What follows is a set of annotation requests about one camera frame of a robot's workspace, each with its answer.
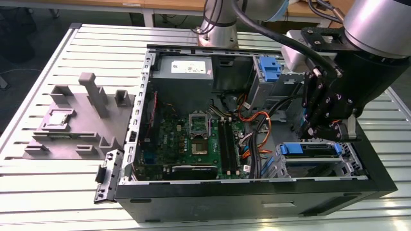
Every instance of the green circuit board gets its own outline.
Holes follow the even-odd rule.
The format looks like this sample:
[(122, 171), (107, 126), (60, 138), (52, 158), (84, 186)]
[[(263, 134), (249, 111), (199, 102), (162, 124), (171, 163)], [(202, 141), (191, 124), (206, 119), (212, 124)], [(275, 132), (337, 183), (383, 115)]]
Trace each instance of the green circuit board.
[[(204, 128), (204, 121), (194, 121), (194, 125), (199, 128)], [(206, 139), (203, 137), (190, 139), (188, 126), (187, 118), (163, 119), (160, 121), (156, 151), (148, 152), (143, 150), (146, 163), (139, 165), (140, 172), (143, 172), (143, 175), (148, 178), (147, 180), (162, 180), (164, 167), (172, 167), (175, 165), (217, 166), (219, 168), (219, 179), (242, 179), (242, 171), (239, 171), (239, 175), (227, 175), (222, 171), (218, 120), (212, 119), (208, 122), (210, 134)], [(238, 141), (238, 135), (243, 132), (243, 123), (233, 122), (231, 126), (235, 140)], [(238, 153), (237, 158), (238, 166), (241, 166), (241, 157)]]

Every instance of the blue plastic latch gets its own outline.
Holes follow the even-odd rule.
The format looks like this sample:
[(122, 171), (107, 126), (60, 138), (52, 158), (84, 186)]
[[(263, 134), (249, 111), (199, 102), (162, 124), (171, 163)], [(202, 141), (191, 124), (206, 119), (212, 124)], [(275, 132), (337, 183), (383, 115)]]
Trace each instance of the blue plastic latch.
[(334, 149), (335, 149), (338, 155), (343, 154), (342, 147), (338, 143), (334, 145)]
[(282, 154), (286, 155), (289, 153), (287, 147), (285, 145), (281, 145)]
[(261, 172), (262, 175), (265, 175), (265, 173), (266, 173), (267, 169), (270, 168), (273, 162), (274, 162), (274, 156), (271, 156), (270, 160), (265, 164), (265, 167), (263, 167), (262, 172)]
[(274, 57), (261, 56), (259, 67), (265, 73), (267, 82), (277, 82), (282, 74), (282, 65), (277, 62)]
[(299, 143), (286, 143), (285, 145), (290, 154), (303, 154), (303, 148)]

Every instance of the wooden table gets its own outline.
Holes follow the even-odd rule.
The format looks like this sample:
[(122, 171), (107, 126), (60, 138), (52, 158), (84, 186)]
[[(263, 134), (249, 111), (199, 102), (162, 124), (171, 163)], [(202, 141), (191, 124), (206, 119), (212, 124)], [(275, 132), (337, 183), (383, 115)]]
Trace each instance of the wooden table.
[[(70, 9), (87, 11), (107, 11), (142, 13), (147, 27), (154, 27), (154, 14), (203, 15), (206, 0), (0, 0), (0, 6)], [(335, 5), (350, 8), (354, 0), (331, 0)], [(289, 7), (289, 21), (319, 23), (329, 27), (331, 21), (321, 18), (309, 8), (306, 2), (298, 2)]]

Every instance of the metal bracket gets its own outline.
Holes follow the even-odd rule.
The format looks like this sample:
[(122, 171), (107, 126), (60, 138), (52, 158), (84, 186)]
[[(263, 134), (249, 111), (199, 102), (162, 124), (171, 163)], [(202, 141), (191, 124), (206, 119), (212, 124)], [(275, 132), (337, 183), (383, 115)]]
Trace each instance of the metal bracket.
[[(346, 39), (343, 28), (305, 27), (302, 35), (311, 48), (318, 52), (359, 51)], [(331, 37), (331, 41), (326, 41), (325, 37)]]
[(95, 204), (115, 203), (118, 182), (120, 179), (124, 151), (115, 149), (106, 155), (103, 166), (99, 166), (96, 182), (99, 183), (95, 195)]
[(358, 134), (355, 132), (355, 126), (357, 126), (357, 118), (354, 115), (349, 117), (349, 119), (343, 120), (343, 123), (346, 124), (347, 127), (347, 133), (349, 133), (349, 139), (355, 140), (358, 137)]

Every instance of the screw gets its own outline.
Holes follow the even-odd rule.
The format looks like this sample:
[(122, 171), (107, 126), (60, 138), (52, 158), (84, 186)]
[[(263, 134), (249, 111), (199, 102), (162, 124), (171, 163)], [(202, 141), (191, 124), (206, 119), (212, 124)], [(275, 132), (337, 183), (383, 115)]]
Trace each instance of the screw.
[(313, 130), (313, 128), (309, 128), (307, 132), (309, 132), (309, 134), (310, 134), (311, 136), (314, 136), (314, 130)]

